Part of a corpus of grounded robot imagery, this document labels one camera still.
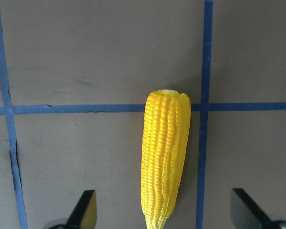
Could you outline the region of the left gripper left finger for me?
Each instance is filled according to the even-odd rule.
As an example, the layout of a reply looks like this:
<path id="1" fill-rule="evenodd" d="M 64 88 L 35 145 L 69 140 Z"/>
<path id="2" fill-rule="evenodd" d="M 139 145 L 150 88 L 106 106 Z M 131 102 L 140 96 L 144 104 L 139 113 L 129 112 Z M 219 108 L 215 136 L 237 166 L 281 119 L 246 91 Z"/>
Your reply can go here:
<path id="1" fill-rule="evenodd" d="M 44 229 L 94 229 L 96 222 L 96 192 L 95 190 L 85 190 L 66 222 L 48 223 Z"/>

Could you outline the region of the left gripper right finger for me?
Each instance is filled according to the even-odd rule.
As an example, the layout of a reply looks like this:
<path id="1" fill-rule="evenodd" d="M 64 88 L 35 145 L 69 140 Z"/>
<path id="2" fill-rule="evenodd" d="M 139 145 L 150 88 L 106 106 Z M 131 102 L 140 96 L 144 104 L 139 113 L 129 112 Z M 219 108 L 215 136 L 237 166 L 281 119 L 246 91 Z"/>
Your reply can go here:
<path id="1" fill-rule="evenodd" d="M 286 220 L 271 219 L 242 188 L 231 190 L 230 218 L 236 229 L 286 229 Z"/>

